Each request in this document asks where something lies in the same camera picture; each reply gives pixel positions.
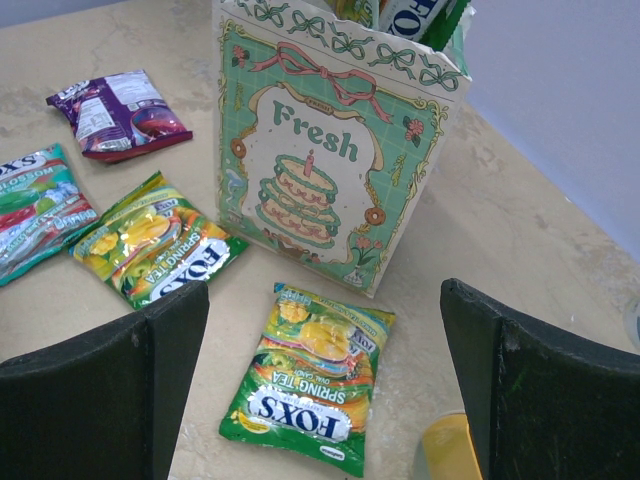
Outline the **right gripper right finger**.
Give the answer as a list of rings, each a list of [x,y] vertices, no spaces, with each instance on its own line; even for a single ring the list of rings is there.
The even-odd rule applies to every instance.
[[[483,478],[638,478],[638,355],[455,278],[440,310]]]

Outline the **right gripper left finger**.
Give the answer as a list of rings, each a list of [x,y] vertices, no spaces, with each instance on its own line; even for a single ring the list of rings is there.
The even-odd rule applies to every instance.
[[[2,362],[2,478],[167,478],[208,312],[192,281]]]

